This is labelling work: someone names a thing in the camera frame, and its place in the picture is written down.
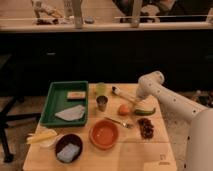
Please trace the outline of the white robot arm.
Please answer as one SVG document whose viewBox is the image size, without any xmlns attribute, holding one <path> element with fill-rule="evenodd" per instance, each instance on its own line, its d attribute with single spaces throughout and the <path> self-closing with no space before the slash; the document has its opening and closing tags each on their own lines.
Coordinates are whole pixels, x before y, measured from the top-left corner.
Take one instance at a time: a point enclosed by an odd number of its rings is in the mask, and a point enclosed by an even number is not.
<svg viewBox="0 0 213 171">
<path fill-rule="evenodd" d="M 183 171 L 213 171 L 213 108 L 208 108 L 163 86 L 164 75 L 154 71 L 138 79 L 136 95 L 152 95 L 190 124 Z"/>
</svg>

